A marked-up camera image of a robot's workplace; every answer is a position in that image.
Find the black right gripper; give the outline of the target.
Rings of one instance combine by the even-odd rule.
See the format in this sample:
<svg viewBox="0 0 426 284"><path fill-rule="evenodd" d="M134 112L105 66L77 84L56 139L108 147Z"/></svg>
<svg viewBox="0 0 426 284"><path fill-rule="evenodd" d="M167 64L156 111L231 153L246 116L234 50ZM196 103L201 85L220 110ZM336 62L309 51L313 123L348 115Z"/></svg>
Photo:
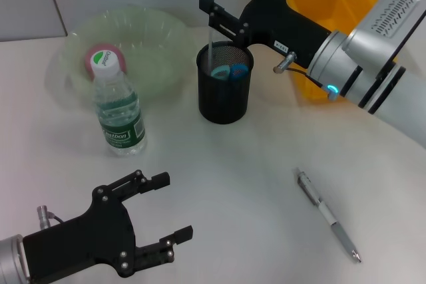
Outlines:
<svg viewBox="0 0 426 284"><path fill-rule="evenodd" d="M295 63L308 68L331 31L290 8L286 0L251 0L240 20L214 0L198 0L209 16L208 25L242 47L261 44L286 56L296 54Z"/></svg>

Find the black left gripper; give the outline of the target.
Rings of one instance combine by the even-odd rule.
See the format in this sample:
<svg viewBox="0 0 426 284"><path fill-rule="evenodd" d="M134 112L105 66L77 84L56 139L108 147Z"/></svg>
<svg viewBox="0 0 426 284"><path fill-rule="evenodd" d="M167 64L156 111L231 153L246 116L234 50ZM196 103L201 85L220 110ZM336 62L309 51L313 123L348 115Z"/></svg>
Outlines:
<svg viewBox="0 0 426 284"><path fill-rule="evenodd" d="M147 178L136 170L95 188L83 215L23 238L30 278L62 279L97 264L107 264L126 278L135 271L172 263L173 247L192 239L192 226L136 248L134 229L122 204L137 194L169 185L168 172Z"/></svg>

